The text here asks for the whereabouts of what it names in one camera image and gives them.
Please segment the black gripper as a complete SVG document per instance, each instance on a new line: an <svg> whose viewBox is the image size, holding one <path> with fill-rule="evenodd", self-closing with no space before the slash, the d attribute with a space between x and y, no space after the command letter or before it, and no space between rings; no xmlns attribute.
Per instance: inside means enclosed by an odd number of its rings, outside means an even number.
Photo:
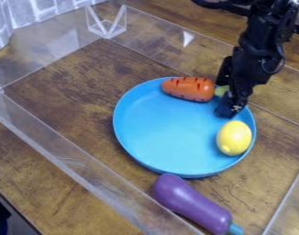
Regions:
<svg viewBox="0 0 299 235"><path fill-rule="evenodd" d="M216 75L217 86L231 86L219 99L215 114L233 118L247 105L253 86L265 84L285 63L281 44L291 40L299 0L257 0L247 17L232 57L224 58Z"/></svg>

